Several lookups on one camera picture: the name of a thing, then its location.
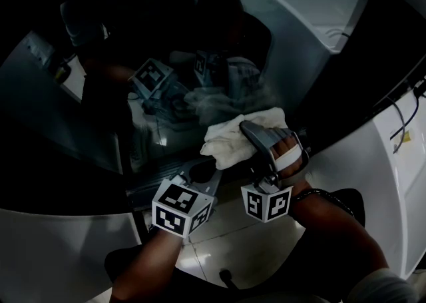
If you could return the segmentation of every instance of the white cloth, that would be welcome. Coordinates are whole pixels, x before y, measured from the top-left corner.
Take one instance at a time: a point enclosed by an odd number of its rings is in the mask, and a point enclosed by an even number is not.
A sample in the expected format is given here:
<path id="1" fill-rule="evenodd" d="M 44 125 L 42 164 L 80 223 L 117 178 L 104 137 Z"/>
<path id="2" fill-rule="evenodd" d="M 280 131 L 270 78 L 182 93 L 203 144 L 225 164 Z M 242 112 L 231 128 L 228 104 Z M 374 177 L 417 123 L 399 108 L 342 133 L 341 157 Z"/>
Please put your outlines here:
<path id="1" fill-rule="evenodd" d="M 213 156 L 216 159 L 217 169 L 227 169 L 234 164 L 248 160 L 256 153 L 256 149 L 240 130 L 242 121 L 252 121 L 268 129 L 287 128 L 281 108 L 239 115 L 231 121 L 208 127 L 200 154 Z"/>

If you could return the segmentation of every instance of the black strap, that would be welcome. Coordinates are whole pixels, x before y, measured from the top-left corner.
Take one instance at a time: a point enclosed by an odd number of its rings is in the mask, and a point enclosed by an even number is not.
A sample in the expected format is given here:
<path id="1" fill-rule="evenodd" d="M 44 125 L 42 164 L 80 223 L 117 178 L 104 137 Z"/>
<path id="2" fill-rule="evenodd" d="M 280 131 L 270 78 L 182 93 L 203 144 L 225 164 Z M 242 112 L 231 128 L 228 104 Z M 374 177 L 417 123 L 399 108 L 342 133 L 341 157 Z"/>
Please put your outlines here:
<path id="1" fill-rule="evenodd" d="M 318 194 L 322 196 L 323 198 L 327 199 L 328 201 L 330 201 L 332 204 L 339 206 L 342 210 L 349 213 L 350 215 L 355 216 L 352 210 L 348 206 L 346 206 L 340 199 L 336 198 L 333 194 L 325 191 L 324 189 L 313 188 L 309 190 L 304 190 L 303 192 L 293 197 L 292 202 L 301 201 L 311 194 Z"/>

